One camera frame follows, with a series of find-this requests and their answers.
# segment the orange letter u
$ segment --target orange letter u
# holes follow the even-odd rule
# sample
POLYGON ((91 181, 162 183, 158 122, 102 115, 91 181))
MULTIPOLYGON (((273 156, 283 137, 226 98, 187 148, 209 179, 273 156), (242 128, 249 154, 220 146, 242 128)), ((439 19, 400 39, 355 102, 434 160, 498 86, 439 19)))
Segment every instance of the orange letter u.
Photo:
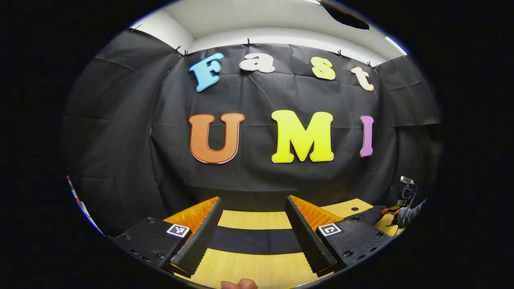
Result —
POLYGON ((239 123, 245 116, 228 113, 221 117, 225 123, 225 146, 219 151, 209 149, 209 125, 214 121, 210 114, 197 114, 189 118, 191 124, 191 153, 201 161, 209 164, 223 164, 231 160, 237 153, 239 143, 239 123))

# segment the black backdrop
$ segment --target black backdrop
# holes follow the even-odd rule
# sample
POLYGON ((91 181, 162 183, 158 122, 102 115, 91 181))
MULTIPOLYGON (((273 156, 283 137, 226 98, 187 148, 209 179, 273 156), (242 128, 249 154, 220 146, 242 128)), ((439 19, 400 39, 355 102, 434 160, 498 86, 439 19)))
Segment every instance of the black backdrop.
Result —
POLYGON ((400 175, 431 189, 442 149, 440 110, 426 78, 399 57, 370 68, 333 52, 286 44, 231 45, 188 54, 127 29, 99 52, 78 79, 65 109, 64 158, 81 200, 104 233, 117 236, 146 216, 166 218, 220 196, 224 208, 283 211, 293 194, 318 206, 359 198, 372 205, 399 199, 400 175), (196 92, 189 67, 221 52, 219 81, 196 92), (249 53, 274 58, 272 73, 245 71, 249 53), (327 58, 334 80, 315 77, 310 59, 327 58), (375 86, 363 89, 359 66, 375 86), (275 164, 277 123, 294 111, 305 128, 328 112, 334 160, 275 164), (212 114, 209 147, 225 143, 224 113, 242 113, 239 148, 224 164, 190 152, 189 117, 212 114), (362 115, 371 115, 373 155, 362 158, 362 115))
MULTIPOLYGON (((443 105, 445 149, 417 222, 323 287, 454 284, 448 280, 484 287, 505 279, 498 268, 507 264, 509 246, 496 237, 495 224, 512 212, 501 208, 508 197, 498 187, 511 171, 505 154, 510 124, 501 113, 512 95, 503 76, 508 9, 501 2, 482 9, 465 2, 347 3, 402 40, 433 81, 443 105), (483 73, 491 66, 495 74, 483 73)), ((19 188, 5 205, 7 275, 14 277, 7 283, 179 285, 117 251, 91 227, 70 197, 59 142, 66 97, 85 65, 128 23, 165 4, 24 2, 6 9, 7 51, 14 60, 14 81, 6 84, 15 108, 7 111, 13 135, 7 161, 14 168, 7 176, 19 188)))

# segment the blue letter f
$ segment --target blue letter f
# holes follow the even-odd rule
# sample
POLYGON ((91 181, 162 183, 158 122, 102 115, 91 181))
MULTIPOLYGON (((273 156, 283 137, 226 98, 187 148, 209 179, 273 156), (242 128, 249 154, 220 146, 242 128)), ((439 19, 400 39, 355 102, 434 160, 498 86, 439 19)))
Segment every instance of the blue letter f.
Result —
POLYGON ((219 72, 221 70, 222 66, 216 61, 216 59, 221 58, 223 58, 223 54, 218 52, 189 68, 189 71, 193 71, 196 75, 196 80, 198 81, 198 86, 196 87, 197 92, 201 92, 219 80, 219 76, 213 76, 211 71, 219 72))

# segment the ceiling light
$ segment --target ceiling light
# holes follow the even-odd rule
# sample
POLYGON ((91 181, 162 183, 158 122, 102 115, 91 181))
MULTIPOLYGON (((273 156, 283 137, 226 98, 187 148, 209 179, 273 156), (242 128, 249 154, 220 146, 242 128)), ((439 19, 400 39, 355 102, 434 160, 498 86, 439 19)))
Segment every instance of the ceiling light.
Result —
POLYGON ((302 1, 305 1, 305 2, 309 2, 309 3, 313 3, 313 4, 316 4, 316 5, 320 5, 320 2, 318 0, 302 0, 302 1))
POLYGON ((396 49, 398 49, 398 51, 400 51, 400 53, 402 55, 407 55, 407 52, 405 52, 405 50, 403 50, 398 44, 396 44, 396 42, 394 42, 391 38, 389 37, 386 37, 385 38, 387 41, 391 42, 391 44, 393 44, 394 47, 396 47, 396 49))

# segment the wooden surface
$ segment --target wooden surface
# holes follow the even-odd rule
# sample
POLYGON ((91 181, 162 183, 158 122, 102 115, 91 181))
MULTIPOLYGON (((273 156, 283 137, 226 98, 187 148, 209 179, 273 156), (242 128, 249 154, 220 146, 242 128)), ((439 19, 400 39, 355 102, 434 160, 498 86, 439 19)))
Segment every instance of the wooden surface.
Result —
MULTIPOLYGON (((363 212, 372 206, 359 199, 322 207, 345 218, 363 212)), ((392 236, 397 226, 386 227, 392 215, 385 215, 375 226, 392 236)), ((238 229, 291 229, 285 212, 240 212, 224 210, 219 226, 238 229)), ((221 288, 221 281, 238 283, 249 278, 259 289, 284 289, 310 283, 318 278, 312 273, 302 252, 281 255, 249 255, 207 249, 196 273, 191 278, 177 275, 192 282, 221 288)))

